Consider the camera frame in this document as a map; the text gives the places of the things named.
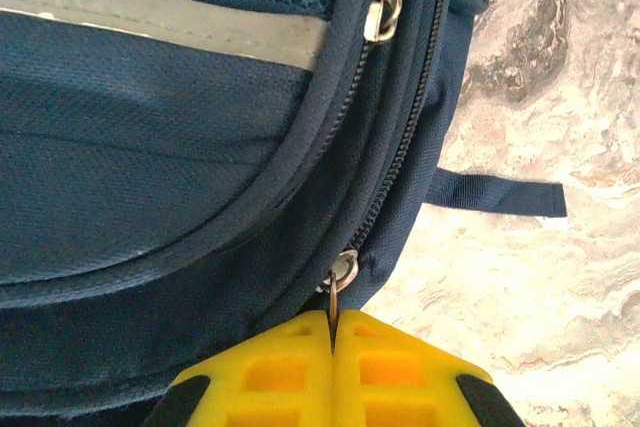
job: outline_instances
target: yellow object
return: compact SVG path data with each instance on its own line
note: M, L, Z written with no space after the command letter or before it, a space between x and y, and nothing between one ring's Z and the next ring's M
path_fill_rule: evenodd
M307 312L185 370L172 386L211 380L187 427L480 426L456 377L491 382L482 369L359 311L330 345Z

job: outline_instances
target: reflective strip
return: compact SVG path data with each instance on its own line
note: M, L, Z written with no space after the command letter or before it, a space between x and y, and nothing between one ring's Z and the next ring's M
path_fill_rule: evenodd
M327 23L192 0L0 0L0 11L313 70Z

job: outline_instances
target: backpack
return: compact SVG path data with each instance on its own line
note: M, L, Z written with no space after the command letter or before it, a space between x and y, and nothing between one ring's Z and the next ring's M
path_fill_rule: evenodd
M362 307L423 202L566 216L437 167L487 3L0 0L2 425L139 425L332 266Z

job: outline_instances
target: white marble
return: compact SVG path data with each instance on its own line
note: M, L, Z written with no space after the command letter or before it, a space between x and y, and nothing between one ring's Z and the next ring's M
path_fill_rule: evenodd
M528 426L640 427L640 0L492 0L441 165L565 184L569 218L425 206L366 311Z

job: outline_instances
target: marble surface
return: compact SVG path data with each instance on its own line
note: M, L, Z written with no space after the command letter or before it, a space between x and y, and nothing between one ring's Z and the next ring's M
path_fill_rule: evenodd
M483 366L527 426L640 427L640 0L491 0L441 165L568 219L425 206L366 311Z

